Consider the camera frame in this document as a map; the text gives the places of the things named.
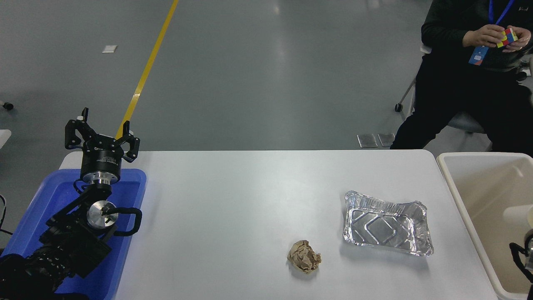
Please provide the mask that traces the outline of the person's right hand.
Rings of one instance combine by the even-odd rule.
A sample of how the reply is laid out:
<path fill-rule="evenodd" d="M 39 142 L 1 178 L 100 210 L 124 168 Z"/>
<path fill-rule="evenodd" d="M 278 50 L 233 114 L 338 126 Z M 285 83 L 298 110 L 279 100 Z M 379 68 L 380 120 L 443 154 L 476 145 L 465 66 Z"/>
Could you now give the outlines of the person's right hand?
<path fill-rule="evenodd" d="M 496 48 L 497 44 L 501 42 L 501 39 L 503 38 L 501 32 L 504 32 L 504 30 L 505 29 L 499 25 L 487 24 L 477 30 L 468 31 L 464 35 L 461 44 L 464 48 L 469 46 L 487 46 L 489 48 Z"/>

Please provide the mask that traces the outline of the person's left hand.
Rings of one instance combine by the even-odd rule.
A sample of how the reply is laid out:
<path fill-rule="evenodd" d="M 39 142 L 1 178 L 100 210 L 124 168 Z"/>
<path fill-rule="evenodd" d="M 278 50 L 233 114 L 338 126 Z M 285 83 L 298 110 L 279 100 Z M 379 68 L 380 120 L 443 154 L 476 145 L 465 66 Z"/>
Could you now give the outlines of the person's left hand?
<path fill-rule="evenodd" d="M 531 40 L 531 31 L 526 28 L 516 27 L 513 25 L 508 25 L 508 28 L 512 29 L 517 36 L 517 40 L 506 45 L 503 53 L 514 53 L 516 51 L 521 51 L 524 47 L 528 45 Z"/>

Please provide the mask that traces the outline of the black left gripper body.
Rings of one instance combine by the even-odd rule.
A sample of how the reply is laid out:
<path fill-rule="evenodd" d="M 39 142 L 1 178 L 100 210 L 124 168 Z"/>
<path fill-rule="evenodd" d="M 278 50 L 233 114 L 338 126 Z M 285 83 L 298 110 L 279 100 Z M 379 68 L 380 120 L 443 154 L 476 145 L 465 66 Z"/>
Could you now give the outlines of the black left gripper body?
<path fill-rule="evenodd" d="M 90 173 L 103 172 L 120 178 L 123 155 L 123 149 L 113 138 L 91 135 L 83 144 L 80 176 L 84 178 Z"/>

